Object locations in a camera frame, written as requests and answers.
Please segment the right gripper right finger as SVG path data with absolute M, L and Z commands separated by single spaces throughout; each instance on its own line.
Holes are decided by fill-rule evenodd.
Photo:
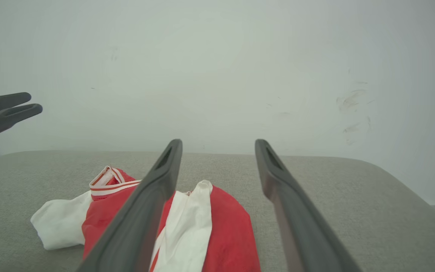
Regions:
M 361 271 L 266 140 L 255 141 L 255 157 L 262 191 L 275 209 L 288 270 Z

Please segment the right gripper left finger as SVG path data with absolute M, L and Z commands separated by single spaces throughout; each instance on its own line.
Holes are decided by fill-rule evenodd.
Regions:
M 129 196 L 79 272 L 147 272 L 166 201 L 176 190 L 182 141 L 173 139 Z

